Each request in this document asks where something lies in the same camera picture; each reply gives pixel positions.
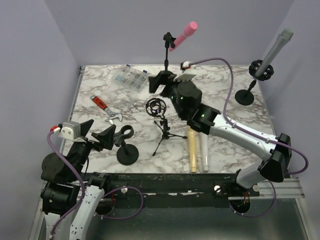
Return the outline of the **black tripod shock mount stand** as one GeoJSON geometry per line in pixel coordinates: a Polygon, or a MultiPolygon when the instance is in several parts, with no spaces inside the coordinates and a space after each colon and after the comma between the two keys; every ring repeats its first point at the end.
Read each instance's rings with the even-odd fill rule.
{"type": "Polygon", "coordinates": [[[163,140],[168,140],[172,137],[178,137],[182,139],[188,138],[187,136],[170,133],[171,128],[169,127],[168,120],[165,117],[167,105],[164,100],[156,97],[149,99],[145,104],[145,110],[149,116],[154,118],[160,118],[159,122],[157,122],[156,120],[153,121],[154,124],[156,124],[162,132],[161,140],[159,141],[156,149],[152,154],[153,157],[156,155],[157,150],[163,140]]]}

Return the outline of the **beige microphone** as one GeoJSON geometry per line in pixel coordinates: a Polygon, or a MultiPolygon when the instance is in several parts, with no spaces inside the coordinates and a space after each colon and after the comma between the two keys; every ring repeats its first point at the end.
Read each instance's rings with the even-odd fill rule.
{"type": "Polygon", "coordinates": [[[196,132],[192,128],[187,130],[188,151],[191,173],[197,172],[197,148],[196,148],[196,132]]]}

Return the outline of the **white grey-head microphone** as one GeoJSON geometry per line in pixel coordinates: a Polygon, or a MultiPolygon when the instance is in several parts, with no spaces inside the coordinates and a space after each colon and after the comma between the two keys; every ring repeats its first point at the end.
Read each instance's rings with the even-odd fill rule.
{"type": "Polygon", "coordinates": [[[208,142],[209,142],[208,135],[204,133],[200,133],[200,146],[201,146],[202,165],[203,165],[204,172],[208,172],[210,169],[208,142]]]}

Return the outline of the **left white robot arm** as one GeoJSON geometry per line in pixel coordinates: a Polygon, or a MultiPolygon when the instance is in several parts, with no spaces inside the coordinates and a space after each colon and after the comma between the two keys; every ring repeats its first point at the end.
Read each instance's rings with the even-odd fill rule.
{"type": "Polygon", "coordinates": [[[111,191],[108,178],[95,173],[88,183],[81,175],[92,150],[111,150],[115,125],[86,137],[94,121],[66,121],[53,126],[46,140],[53,152],[41,164],[46,181],[40,197],[47,240],[84,240],[101,198],[111,191]]]}

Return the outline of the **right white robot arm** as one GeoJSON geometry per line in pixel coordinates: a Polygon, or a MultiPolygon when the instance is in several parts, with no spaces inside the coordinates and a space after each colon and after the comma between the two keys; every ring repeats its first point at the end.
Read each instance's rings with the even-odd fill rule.
{"type": "Polygon", "coordinates": [[[230,183],[234,195],[241,196],[264,180],[283,182],[291,159],[290,150],[284,147],[291,143],[288,135],[265,134],[228,120],[219,110],[202,103],[202,91],[192,81],[174,78],[175,74],[165,70],[150,76],[149,92],[155,93],[163,85],[160,95],[171,100],[178,117],[193,130],[228,140],[259,157],[258,162],[235,173],[230,183]]]}

